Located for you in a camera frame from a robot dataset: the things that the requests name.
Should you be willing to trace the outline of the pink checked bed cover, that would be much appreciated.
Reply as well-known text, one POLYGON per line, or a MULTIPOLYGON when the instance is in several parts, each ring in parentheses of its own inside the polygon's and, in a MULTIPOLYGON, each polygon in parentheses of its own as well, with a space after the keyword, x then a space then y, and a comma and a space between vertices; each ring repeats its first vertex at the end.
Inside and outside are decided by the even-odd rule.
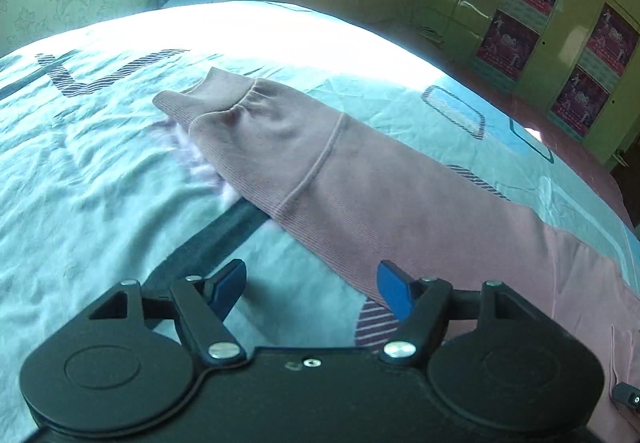
POLYGON ((620 186, 591 151, 562 131, 524 99, 500 91, 476 72, 461 67, 452 60, 441 62, 439 69, 486 99, 488 103, 518 122, 523 128, 537 130, 541 134, 541 143, 549 147, 554 155, 558 155, 582 181, 587 183, 626 226, 634 229, 629 212, 624 205, 620 186))

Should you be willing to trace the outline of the patterned light blue bedsheet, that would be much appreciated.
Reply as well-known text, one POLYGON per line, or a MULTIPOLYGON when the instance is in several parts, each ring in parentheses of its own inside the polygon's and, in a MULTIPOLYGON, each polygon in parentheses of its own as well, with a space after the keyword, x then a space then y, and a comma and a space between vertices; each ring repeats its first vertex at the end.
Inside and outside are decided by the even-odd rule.
POLYGON ((368 301, 262 221, 153 104, 210 68, 287 84, 367 123, 620 260, 639 243, 552 150, 424 56, 288 4, 158 10, 51 36, 1 61, 1 437, 35 429, 26 356, 108 288, 162 285, 244 260, 229 316, 243 345, 373 345, 368 301))

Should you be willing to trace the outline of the upper right pink poster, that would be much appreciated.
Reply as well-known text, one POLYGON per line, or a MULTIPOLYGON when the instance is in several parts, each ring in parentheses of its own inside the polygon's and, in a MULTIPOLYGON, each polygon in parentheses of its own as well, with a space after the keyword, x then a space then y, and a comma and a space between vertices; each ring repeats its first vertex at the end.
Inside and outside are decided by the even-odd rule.
POLYGON ((639 33, 634 26, 611 5, 604 4, 587 48, 622 77, 638 41, 639 33))

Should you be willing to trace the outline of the cream wardrobe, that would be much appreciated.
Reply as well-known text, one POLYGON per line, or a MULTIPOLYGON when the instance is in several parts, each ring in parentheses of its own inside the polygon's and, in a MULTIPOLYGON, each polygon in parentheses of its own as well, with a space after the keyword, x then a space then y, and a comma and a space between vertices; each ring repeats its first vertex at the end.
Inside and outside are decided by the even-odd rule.
POLYGON ((411 22, 454 62, 475 71, 500 91, 524 99, 600 161, 606 161, 631 136, 639 119, 639 41, 622 77, 588 50, 587 42, 604 4, 611 5, 639 32, 639 0, 556 0, 549 16, 520 0, 416 0, 411 22), (497 10, 539 34, 518 81, 476 57, 497 10), (610 93, 584 138, 570 132, 550 111, 577 66, 610 93))

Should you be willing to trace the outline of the lower right pink poster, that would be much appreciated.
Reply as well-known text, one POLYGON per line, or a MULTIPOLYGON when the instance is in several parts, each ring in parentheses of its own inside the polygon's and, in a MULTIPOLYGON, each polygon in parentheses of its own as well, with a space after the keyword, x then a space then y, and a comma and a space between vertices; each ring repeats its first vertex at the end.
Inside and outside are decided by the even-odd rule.
POLYGON ((567 126, 570 132, 584 138, 610 93, 588 72, 575 67, 560 94, 551 106, 551 114, 567 126))

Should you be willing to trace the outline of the pink sweatshirt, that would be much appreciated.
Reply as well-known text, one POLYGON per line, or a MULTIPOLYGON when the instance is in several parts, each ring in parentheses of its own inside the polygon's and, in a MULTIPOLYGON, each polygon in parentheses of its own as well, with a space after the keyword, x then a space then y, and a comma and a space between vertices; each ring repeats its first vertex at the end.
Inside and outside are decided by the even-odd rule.
POLYGON ((608 388, 639 380, 639 299, 620 260, 458 169, 287 85, 212 69, 154 105, 242 197, 376 295, 390 260, 414 277, 502 281, 598 356, 608 388))

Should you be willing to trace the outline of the lower left pink poster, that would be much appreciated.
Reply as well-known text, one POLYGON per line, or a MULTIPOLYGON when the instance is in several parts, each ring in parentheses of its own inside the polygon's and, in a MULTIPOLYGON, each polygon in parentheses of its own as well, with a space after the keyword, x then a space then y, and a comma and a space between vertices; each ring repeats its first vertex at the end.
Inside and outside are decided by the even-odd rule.
POLYGON ((497 10, 476 57, 508 79, 518 81, 538 39, 536 31, 497 10))

